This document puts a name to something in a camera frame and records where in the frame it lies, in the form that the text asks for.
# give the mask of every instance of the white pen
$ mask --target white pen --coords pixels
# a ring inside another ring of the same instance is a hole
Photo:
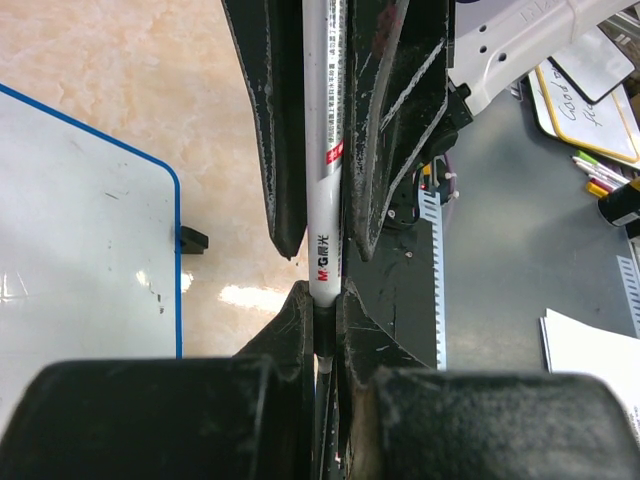
[[[610,178],[611,180],[615,180],[616,183],[619,183],[621,185],[626,185],[627,183],[629,183],[629,180],[625,177],[623,177],[622,175],[617,174],[616,172],[614,172],[613,170],[605,167],[604,165],[598,163],[598,164],[592,164],[589,162],[586,162],[585,160],[579,158],[579,157],[571,157],[573,158],[573,161],[576,163],[576,165],[583,165],[583,166],[588,166],[592,169],[594,169],[597,172],[600,172],[602,175]]]
[[[603,185],[609,187],[612,192],[620,188],[620,185],[618,185],[617,183],[612,183],[609,179],[604,178],[602,175],[589,175],[589,178],[598,180]]]
[[[583,172],[585,172],[587,175],[589,175],[590,177],[594,177],[597,178],[598,180],[600,180],[601,182],[606,182],[608,184],[611,184],[611,187],[615,190],[616,188],[621,187],[621,185],[616,182],[614,179],[607,177],[606,175],[604,175],[602,172],[599,172],[598,170],[596,170],[594,168],[593,165],[590,165],[587,162],[576,162],[576,167],[578,167],[580,170],[582,170]]]

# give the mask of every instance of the white robot part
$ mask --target white robot part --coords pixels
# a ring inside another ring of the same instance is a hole
[[[511,82],[637,0],[483,0],[456,5],[452,82],[477,115]]]

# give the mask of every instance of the marker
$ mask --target marker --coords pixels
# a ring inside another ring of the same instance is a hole
[[[598,180],[603,180],[605,182],[613,183],[616,186],[618,186],[617,182],[610,180],[609,177],[606,177],[605,175],[597,171],[595,168],[593,168],[592,165],[589,165],[589,164],[585,165],[584,162],[580,162],[580,163],[576,162],[576,167],[578,167],[580,170],[582,170],[584,173],[586,173],[590,177],[595,177]]]
[[[602,180],[602,179],[596,177],[595,175],[589,175],[589,179],[591,180],[592,183],[594,183],[598,187],[602,188],[603,190],[606,190],[607,193],[611,193],[616,188],[618,188],[616,185],[613,185],[613,184],[607,182],[606,180]]]
[[[572,159],[576,165],[584,165],[584,166],[591,167],[597,172],[601,173],[602,175],[610,178],[611,180],[615,180],[616,183],[619,183],[621,185],[626,185],[627,183],[629,183],[629,179],[605,167],[601,163],[596,162],[595,164],[593,164],[579,157],[572,157]]]
[[[589,192],[592,195],[595,195],[598,198],[604,198],[608,195],[607,191],[604,188],[600,188],[599,186],[597,186],[592,182],[587,183],[586,187],[587,187],[587,192]]]
[[[579,158],[580,160],[590,163],[591,165],[599,165],[598,161],[595,158],[587,155],[581,150],[578,150],[573,158]]]

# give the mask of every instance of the whiteboard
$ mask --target whiteboard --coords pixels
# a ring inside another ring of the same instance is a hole
[[[542,93],[542,87],[538,81],[538,75],[533,70],[529,73],[529,83],[531,85],[531,95],[533,97],[533,104],[536,108],[536,117],[538,124],[544,133],[552,137],[558,138],[556,131],[553,129],[553,123],[551,122],[551,116],[547,109],[547,104],[544,101],[544,95]]]
[[[588,30],[551,58],[562,76],[591,103],[598,103],[635,70],[631,60],[598,27]]]
[[[60,360],[176,357],[179,183],[164,163],[0,85],[0,435]]]
[[[627,163],[640,160],[640,131],[635,119],[630,122],[623,114],[628,99],[622,86],[591,105],[548,60],[536,75],[558,138]]]

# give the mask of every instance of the metal table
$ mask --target metal table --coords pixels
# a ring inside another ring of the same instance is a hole
[[[635,336],[617,256],[574,148],[539,132],[503,92],[460,132],[460,198],[443,212],[449,370],[540,370],[546,308]]]

